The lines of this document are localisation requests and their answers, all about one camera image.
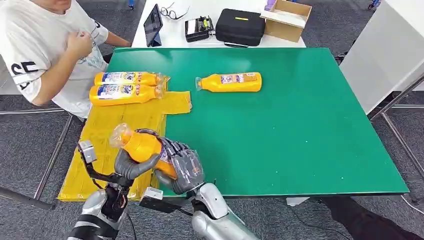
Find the cardboard box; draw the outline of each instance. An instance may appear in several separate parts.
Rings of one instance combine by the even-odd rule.
[[[265,34],[297,43],[311,14],[312,7],[286,0],[276,0],[270,11],[262,11],[266,19]]]

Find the black case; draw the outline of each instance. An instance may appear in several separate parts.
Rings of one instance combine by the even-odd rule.
[[[265,19],[260,15],[257,12],[225,8],[216,23],[216,39],[226,43],[258,46],[265,30]]]

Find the eyeglasses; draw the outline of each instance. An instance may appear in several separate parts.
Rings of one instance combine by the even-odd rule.
[[[177,13],[174,10],[168,10],[169,8],[171,8],[174,5],[174,3],[175,2],[173,2],[171,4],[171,6],[169,6],[169,7],[162,7],[160,9],[160,14],[162,14],[165,17],[169,17],[170,19],[178,20],[178,19],[184,17],[189,12],[190,7],[187,8],[187,11],[183,15],[177,17]]]

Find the printed number on shirt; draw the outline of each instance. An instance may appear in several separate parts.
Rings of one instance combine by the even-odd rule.
[[[39,69],[36,66],[36,63],[33,61],[24,61],[21,63],[14,63],[12,64],[12,66],[10,67],[11,72],[14,74],[14,76],[18,76],[21,74],[30,74],[30,73],[35,73],[37,72]],[[25,82],[19,85],[21,90],[24,90],[28,87],[28,85],[30,85],[29,82]]]

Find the detergent bottle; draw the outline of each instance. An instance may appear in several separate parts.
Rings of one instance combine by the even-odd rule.
[[[196,89],[211,92],[258,92],[261,90],[262,77],[259,72],[234,74],[212,74],[196,78]]]
[[[147,161],[152,154],[160,154],[160,159],[154,168],[173,179],[177,178],[175,169],[169,162],[167,151],[162,148],[156,136],[135,132],[128,124],[121,123],[110,135],[109,144],[112,147],[123,148],[134,161],[139,163]]]
[[[170,79],[162,73],[147,71],[99,72],[94,77],[94,85],[142,84],[156,86]]]
[[[145,103],[150,99],[160,99],[165,92],[164,86],[142,84],[110,84],[92,86],[89,93],[94,106]]]

